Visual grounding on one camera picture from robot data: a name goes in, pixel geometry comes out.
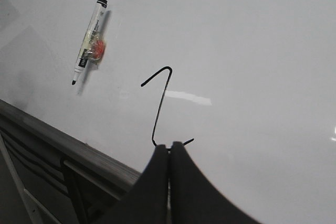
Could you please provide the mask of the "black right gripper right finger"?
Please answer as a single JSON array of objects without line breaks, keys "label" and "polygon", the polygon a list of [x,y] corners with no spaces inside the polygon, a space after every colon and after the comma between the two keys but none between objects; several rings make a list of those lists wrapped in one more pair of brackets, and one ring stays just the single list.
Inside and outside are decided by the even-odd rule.
[{"label": "black right gripper right finger", "polygon": [[212,185],[181,142],[171,147],[170,186],[173,223],[258,223]]}]

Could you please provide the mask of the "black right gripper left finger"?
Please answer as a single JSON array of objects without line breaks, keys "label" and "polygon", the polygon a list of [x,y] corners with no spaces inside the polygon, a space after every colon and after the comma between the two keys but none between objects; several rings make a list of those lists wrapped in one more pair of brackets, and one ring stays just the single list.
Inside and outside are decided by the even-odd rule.
[{"label": "black right gripper left finger", "polygon": [[167,223],[168,150],[155,147],[131,190],[97,223]]}]

